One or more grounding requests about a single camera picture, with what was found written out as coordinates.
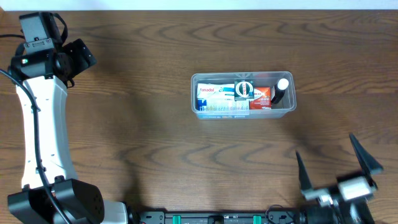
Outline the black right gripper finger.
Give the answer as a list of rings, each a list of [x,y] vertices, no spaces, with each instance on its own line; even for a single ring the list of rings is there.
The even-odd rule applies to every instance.
[[[303,163],[303,160],[301,158],[301,155],[298,151],[296,153],[296,158],[298,162],[298,178],[300,182],[300,189],[301,190],[312,190],[313,186],[310,181],[309,175],[307,173],[307,170],[305,168],[305,164]]]
[[[380,174],[383,166],[365,150],[353,133],[349,134],[349,139],[362,171],[368,176]]]

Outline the red medicine box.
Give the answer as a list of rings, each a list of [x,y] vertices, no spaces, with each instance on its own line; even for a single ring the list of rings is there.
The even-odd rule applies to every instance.
[[[250,110],[271,109],[271,89],[269,87],[258,87],[254,89],[254,98],[249,101]]]

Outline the dark bottle white cap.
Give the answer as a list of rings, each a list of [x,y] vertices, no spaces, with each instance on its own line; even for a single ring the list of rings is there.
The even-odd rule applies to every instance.
[[[272,88],[271,88],[271,103],[278,104],[285,95],[286,89],[289,87],[289,81],[286,78],[281,78]]]

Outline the dark green round-label box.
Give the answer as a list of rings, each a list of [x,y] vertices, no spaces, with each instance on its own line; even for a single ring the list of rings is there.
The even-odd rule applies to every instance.
[[[252,80],[234,81],[234,99],[236,101],[252,100],[254,98],[254,82]]]

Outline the blue KoolFever box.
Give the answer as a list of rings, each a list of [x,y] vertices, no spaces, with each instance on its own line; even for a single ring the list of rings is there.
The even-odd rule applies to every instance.
[[[236,101],[234,95],[206,96],[196,100],[199,119],[238,119],[249,116],[249,101]]]

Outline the white Panadol box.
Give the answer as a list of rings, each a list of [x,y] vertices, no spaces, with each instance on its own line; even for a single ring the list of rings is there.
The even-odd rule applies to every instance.
[[[234,84],[207,84],[197,86],[197,99],[234,99]]]

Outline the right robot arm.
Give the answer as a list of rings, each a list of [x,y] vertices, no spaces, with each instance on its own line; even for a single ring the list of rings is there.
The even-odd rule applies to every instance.
[[[329,187],[313,187],[303,160],[296,153],[301,193],[306,201],[318,203],[305,209],[306,223],[374,223],[368,200],[378,190],[373,176],[384,168],[362,147],[354,134],[349,134],[349,138],[361,169],[337,177],[336,184]]]

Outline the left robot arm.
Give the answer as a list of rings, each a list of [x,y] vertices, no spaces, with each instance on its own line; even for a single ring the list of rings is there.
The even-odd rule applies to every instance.
[[[25,165],[21,191],[7,198],[9,211],[22,223],[127,223],[124,203],[105,200],[99,188],[79,180],[68,145],[68,89],[95,57],[81,39],[67,42],[56,13],[19,21],[23,43],[4,74],[22,106]]]

